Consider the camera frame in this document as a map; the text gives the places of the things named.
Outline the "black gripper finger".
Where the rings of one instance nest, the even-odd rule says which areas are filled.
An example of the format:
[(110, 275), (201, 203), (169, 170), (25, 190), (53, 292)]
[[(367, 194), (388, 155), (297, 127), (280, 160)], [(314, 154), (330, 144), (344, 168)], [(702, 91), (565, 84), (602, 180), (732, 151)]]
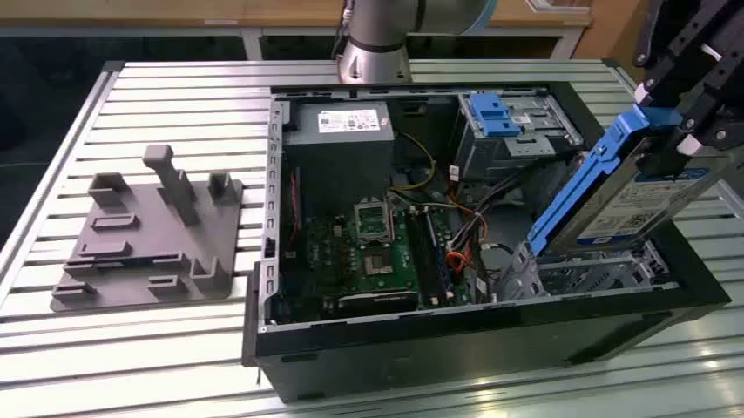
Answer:
[(634, 101), (674, 108), (722, 59), (714, 43), (724, 26), (722, 1), (650, 1), (638, 32), (633, 65), (645, 70)]
[(724, 151), (742, 133), (742, 2), (676, 1), (684, 25), (674, 39), (680, 128)]

